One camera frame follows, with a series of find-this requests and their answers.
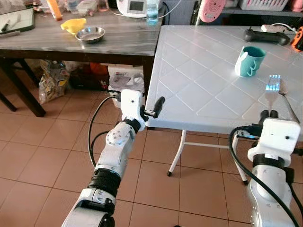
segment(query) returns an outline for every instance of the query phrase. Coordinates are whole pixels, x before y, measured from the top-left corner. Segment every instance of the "stainless steel bowl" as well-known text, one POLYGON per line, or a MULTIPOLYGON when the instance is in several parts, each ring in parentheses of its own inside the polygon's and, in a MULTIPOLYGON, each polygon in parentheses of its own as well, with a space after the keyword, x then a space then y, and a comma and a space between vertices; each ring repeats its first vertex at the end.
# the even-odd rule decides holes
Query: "stainless steel bowl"
POLYGON ((100 41, 105 35, 101 27, 87 27, 76 34, 76 38, 84 43, 92 44, 100 41))

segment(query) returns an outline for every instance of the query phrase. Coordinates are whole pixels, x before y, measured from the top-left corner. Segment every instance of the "game controller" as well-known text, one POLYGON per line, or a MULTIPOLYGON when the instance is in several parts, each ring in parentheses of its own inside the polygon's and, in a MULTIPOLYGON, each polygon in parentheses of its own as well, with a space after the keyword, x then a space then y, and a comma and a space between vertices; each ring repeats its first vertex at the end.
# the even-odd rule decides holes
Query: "game controller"
POLYGON ((252 29, 247 29, 244 32, 244 40, 250 41, 268 41, 279 43, 280 45, 286 45, 289 43, 290 38, 281 32, 257 32, 252 29))

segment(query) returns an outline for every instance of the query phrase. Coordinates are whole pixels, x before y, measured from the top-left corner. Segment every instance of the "gray tabletop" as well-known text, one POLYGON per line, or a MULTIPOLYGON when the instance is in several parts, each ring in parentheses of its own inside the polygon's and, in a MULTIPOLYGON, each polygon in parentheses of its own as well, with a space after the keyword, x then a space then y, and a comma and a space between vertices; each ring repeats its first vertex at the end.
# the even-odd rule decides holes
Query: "gray tabletop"
POLYGON ((19 36, 0 39, 1 50, 59 51, 154 56, 162 24, 148 26, 145 19, 128 18, 112 12, 97 13, 87 17, 85 27, 99 26, 105 29, 104 39, 96 44, 82 44, 73 35, 60 28, 68 19, 76 18, 64 13, 62 21, 55 21, 52 15, 35 16, 35 29, 19 36))

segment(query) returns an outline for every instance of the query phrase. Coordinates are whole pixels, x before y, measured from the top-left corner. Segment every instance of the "gray wall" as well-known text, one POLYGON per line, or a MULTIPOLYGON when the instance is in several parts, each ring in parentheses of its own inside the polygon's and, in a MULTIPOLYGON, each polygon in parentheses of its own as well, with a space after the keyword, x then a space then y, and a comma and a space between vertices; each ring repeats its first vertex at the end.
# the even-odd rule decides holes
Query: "gray wall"
MULTIPOLYGON (((179 2, 179 0, 164 0, 164 2, 171 10, 179 2)), ((194 3, 195 0, 181 0, 180 4, 174 9, 174 11, 170 13, 169 25, 189 25, 190 18, 193 13, 194 3)))

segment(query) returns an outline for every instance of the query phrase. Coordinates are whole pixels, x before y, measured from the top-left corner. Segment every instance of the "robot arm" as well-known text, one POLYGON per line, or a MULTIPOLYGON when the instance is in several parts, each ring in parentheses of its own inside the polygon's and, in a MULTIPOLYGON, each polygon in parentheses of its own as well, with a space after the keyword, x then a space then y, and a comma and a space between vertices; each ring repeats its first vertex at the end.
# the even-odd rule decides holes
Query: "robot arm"
POLYGON ((121 94, 122 120, 106 135, 106 145, 100 155, 93 177, 83 189, 62 227, 114 227, 116 195, 122 180, 127 157, 132 151, 138 131, 145 128, 149 115, 157 117, 165 99, 161 97, 154 111, 141 107, 142 94, 123 90, 121 94))

